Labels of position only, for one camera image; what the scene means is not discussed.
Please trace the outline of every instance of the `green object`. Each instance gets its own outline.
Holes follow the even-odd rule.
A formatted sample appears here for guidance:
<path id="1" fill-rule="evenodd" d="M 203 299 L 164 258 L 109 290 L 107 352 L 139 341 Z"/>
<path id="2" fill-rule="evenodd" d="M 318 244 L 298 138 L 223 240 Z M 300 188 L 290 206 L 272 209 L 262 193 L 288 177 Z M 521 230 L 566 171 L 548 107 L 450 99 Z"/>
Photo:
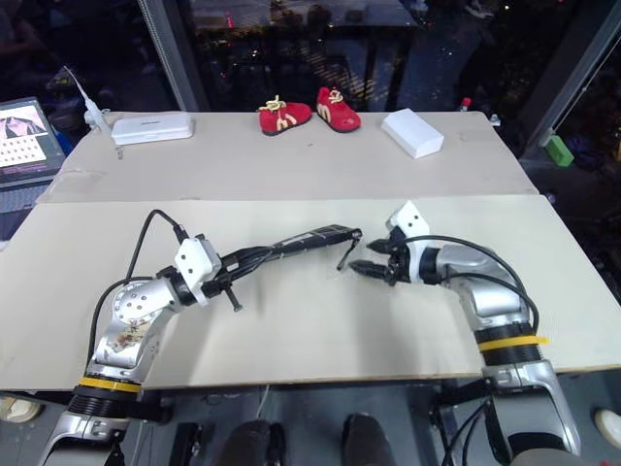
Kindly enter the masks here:
<path id="1" fill-rule="evenodd" d="M 573 154 L 567 149 L 560 136 L 552 136 L 550 142 L 545 146 L 545 151 L 559 167 L 569 167 L 573 162 Z"/>

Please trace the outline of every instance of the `white case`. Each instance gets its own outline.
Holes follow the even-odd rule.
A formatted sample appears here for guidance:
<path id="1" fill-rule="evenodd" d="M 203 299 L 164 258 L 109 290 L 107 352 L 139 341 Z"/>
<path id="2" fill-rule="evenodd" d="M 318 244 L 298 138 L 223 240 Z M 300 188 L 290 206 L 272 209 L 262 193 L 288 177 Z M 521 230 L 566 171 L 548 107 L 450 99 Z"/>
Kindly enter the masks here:
<path id="1" fill-rule="evenodd" d="M 184 139 L 192 136 L 192 119 L 187 113 L 122 118 L 114 124 L 117 146 Z"/>
<path id="2" fill-rule="evenodd" d="M 381 129 L 414 158 L 437 152 L 444 141 L 440 132 L 410 109 L 387 116 L 381 123 Z"/>

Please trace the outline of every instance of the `screen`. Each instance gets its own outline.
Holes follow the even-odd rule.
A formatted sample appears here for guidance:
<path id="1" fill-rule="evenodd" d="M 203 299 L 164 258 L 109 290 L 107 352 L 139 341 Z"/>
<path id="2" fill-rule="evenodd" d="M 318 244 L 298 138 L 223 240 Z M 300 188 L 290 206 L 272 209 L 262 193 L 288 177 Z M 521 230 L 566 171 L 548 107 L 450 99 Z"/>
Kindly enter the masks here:
<path id="1" fill-rule="evenodd" d="M 0 104 L 0 187 L 52 177 L 64 159 L 36 99 Z"/>

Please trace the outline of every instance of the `red sneaker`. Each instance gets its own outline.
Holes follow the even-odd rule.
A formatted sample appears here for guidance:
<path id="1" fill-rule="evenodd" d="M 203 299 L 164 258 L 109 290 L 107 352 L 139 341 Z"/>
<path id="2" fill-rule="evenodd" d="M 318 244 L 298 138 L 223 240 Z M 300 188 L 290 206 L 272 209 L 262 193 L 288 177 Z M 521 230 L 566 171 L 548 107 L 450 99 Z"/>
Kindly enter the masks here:
<path id="1" fill-rule="evenodd" d="M 360 127 L 360 117 L 345 104 L 343 96 L 336 89 L 319 89 L 317 113 L 328 126 L 339 133 L 349 133 Z"/>
<path id="2" fill-rule="evenodd" d="M 265 107 L 259 108 L 259 123 L 263 134 L 276 136 L 294 126 L 306 123 L 312 117 L 312 110 L 307 104 L 282 102 L 278 96 L 268 100 Z"/>

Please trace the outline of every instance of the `white tabletop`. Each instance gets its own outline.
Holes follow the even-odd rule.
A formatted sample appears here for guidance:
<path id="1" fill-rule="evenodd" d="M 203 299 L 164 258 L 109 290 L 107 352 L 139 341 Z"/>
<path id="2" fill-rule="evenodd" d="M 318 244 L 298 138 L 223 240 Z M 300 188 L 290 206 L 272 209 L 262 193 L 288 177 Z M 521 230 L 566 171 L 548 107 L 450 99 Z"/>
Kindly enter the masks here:
<path id="1" fill-rule="evenodd" d="M 148 211 L 163 209 L 216 250 L 271 244 L 333 222 L 384 237 L 403 199 L 41 204 L 0 254 L 0 388 L 69 389 L 84 367 L 93 307 L 124 277 Z M 621 309 L 545 198 L 414 199 L 432 232 L 494 249 L 539 306 L 542 351 L 560 371 L 621 365 Z M 173 261 L 156 221 L 136 273 Z M 266 264 L 224 296 L 171 322 L 148 387 L 325 382 L 475 375 L 482 362 L 457 296 L 335 270 L 346 245 Z M 380 256 L 359 247 L 351 259 Z M 102 313 L 100 329 L 110 318 Z"/>
<path id="2" fill-rule="evenodd" d="M 267 137 L 258 114 L 194 114 L 192 138 L 128 146 L 122 160 L 109 139 L 91 132 L 40 202 L 537 193 L 483 114 L 420 114 L 444 135 L 444 144 L 416 160 L 380 129 L 385 115 L 361 114 L 362 127 L 349 134 L 314 116 Z"/>

